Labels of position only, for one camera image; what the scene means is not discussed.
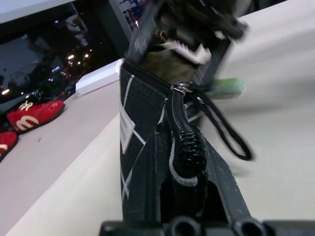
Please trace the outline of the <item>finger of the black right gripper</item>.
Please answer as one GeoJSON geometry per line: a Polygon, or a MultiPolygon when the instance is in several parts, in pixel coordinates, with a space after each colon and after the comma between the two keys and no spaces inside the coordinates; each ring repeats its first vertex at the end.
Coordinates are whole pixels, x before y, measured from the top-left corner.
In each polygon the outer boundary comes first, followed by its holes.
{"type": "Polygon", "coordinates": [[[158,29],[155,18],[159,11],[159,0],[149,0],[145,6],[139,27],[134,31],[126,53],[126,58],[135,63],[140,63],[147,48],[158,29]]]}
{"type": "Polygon", "coordinates": [[[193,83],[196,85],[212,85],[216,72],[222,63],[232,41],[229,38],[212,38],[206,44],[210,50],[211,58],[208,62],[198,67],[193,74],[193,83]]]}

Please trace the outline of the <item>white flat box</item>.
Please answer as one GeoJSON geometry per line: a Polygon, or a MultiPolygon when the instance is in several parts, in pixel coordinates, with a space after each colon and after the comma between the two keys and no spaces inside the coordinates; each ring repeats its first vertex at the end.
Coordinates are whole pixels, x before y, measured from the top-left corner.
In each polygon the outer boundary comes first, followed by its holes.
{"type": "Polygon", "coordinates": [[[118,81],[123,62],[124,59],[119,59],[84,75],[75,85],[77,96],[80,97],[118,81]]]}

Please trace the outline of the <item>black grid pouch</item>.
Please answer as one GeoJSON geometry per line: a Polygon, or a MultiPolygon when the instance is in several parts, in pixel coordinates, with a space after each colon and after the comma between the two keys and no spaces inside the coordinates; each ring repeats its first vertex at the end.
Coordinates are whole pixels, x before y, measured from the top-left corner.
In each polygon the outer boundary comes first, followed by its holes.
{"type": "Polygon", "coordinates": [[[253,154],[239,133],[212,102],[206,89],[184,77],[165,82],[151,70],[126,59],[120,73],[121,89],[121,182],[123,219],[127,222],[169,222],[176,216],[225,224],[240,219],[205,219],[208,194],[206,139],[197,126],[204,114],[231,152],[251,161],[253,154]],[[171,219],[132,219],[132,174],[134,164],[154,128],[170,139],[169,170],[173,185],[171,219]]]}

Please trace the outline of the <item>red shoe with white print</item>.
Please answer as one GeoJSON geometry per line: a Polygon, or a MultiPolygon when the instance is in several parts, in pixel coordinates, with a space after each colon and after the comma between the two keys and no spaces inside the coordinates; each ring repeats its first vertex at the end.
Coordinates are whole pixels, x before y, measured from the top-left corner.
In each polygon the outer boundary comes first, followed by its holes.
{"type": "Polygon", "coordinates": [[[6,131],[0,133],[0,162],[17,145],[19,136],[16,132],[6,131]]]}
{"type": "Polygon", "coordinates": [[[16,111],[7,114],[11,126],[23,134],[50,123],[62,114],[65,104],[62,100],[35,105],[26,102],[19,106],[16,111]]]}

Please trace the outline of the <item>dark upright post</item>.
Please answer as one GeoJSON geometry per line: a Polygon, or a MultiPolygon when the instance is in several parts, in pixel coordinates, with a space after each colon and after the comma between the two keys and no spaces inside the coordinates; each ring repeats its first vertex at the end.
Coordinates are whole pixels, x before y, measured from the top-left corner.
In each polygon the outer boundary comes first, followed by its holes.
{"type": "Polygon", "coordinates": [[[131,39],[131,29],[116,0],[100,0],[100,18],[120,58],[125,56],[131,39]]]}

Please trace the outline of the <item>green eraser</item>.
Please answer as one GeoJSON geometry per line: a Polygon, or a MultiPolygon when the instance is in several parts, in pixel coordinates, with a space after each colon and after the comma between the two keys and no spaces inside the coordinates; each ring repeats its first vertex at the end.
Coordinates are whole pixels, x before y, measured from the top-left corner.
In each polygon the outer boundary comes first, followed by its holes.
{"type": "Polygon", "coordinates": [[[213,99],[238,97],[244,91],[244,81],[238,78],[215,79],[212,89],[213,99]]]}

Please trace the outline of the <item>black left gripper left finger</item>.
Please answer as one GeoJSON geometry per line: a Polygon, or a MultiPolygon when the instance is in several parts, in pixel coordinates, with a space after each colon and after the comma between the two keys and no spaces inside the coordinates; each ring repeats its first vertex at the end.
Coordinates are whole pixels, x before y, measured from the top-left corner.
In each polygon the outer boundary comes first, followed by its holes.
{"type": "Polygon", "coordinates": [[[132,219],[172,218],[169,157],[169,135],[154,128],[133,167],[132,219]]]}

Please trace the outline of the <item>white shelf board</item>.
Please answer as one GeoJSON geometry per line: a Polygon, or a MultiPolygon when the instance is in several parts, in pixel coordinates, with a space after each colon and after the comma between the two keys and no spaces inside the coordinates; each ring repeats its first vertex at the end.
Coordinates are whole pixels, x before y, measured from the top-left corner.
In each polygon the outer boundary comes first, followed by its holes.
{"type": "Polygon", "coordinates": [[[76,0],[0,0],[0,24],[76,0]]]}

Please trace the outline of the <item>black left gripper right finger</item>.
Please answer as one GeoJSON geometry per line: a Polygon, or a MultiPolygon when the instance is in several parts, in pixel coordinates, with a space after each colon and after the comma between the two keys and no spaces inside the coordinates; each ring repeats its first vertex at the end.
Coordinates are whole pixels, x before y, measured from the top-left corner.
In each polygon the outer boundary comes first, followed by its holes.
{"type": "Polygon", "coordinates": [[[209,157],[208,194],[206,198],[205,219],[245,219],[251,214],[246,206],[234,175],[218,152],[206,142],[209,157]]]}

